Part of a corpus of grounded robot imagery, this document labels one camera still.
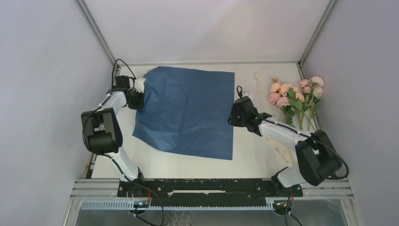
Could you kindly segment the pale pink fake flower stem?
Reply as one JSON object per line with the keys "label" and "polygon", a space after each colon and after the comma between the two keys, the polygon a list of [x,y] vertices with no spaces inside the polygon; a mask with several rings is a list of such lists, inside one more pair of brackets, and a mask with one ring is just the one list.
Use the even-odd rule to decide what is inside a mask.
{"label": "pale pink fake flower stem", "polygon": [[310,117],[309,117],[309,126],[315,128],[315,125],[312,124],[314,116],[317,113],[318,104],[320,102],[321,96],[323,94],[323,86],[324,80],[321,76],[315,75],[309,79],[309,87],[310,87],[310,99],[309,99],[309,107],[310,107]]}

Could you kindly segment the cream ribbon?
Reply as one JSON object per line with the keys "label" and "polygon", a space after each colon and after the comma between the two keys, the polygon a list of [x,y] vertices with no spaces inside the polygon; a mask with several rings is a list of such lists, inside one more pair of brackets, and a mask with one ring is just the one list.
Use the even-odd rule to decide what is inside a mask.
{"label": "cream ribbon", "polygon": [[[273,76],[271,69],[264,69],[258,71],[254,75],[256,84],[256,96],[260,102],[258,105],[261,112],[271,114],[274,118],[281,122],[285,122],[286,117],[284,113],[276,106],[270,105],[268,97],[270,95],[270,86],[273,84]],[[287,166],[292,166],[293,151],[290,151],[286,146],[280,144],[276,140],[266,137],[265,142],[272,148],[273,152],[279,156],[282,162]]]}

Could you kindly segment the blue wrapping paper sheet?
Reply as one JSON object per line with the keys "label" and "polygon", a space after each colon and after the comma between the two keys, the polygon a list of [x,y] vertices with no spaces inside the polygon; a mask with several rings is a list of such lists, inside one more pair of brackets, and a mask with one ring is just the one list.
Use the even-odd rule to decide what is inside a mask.
{"label": "blue wrapping paper sheet", "polygon": [[144,78],[133,136],[168,153],[231,160],[233,72],[159,66]]}

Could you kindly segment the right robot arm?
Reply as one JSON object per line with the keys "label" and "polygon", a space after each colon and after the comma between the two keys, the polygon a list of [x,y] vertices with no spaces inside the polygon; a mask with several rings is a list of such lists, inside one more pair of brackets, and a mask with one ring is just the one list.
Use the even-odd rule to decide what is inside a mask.
{"label": "right robot arm", "polygon": [[274,175],[272,191],[278,196],[284,196],[295,185],[318,186],[326,179],[339,179],[335,173],[341,167],[349,169],[325,132],[296,129],[268,113],[259,113],[249,97],[240,97],[233,103],[228,123],[271,138],[295,152],[296,163]]}

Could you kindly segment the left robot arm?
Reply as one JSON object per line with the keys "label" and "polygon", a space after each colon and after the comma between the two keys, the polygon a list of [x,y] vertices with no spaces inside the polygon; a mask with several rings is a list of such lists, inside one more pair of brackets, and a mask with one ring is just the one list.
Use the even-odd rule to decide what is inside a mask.
{"label": "left robot arm", "polygon": [[118,76],[97,108],[81,114],[82,140],[87,150],[106,158],[118,173],[121,182],[129,183],[135,196],[146,193],[147,183],[138,166],[123,148],[123,134],[117,119],[119,111],[128,107],[144,109],[145,78]]}

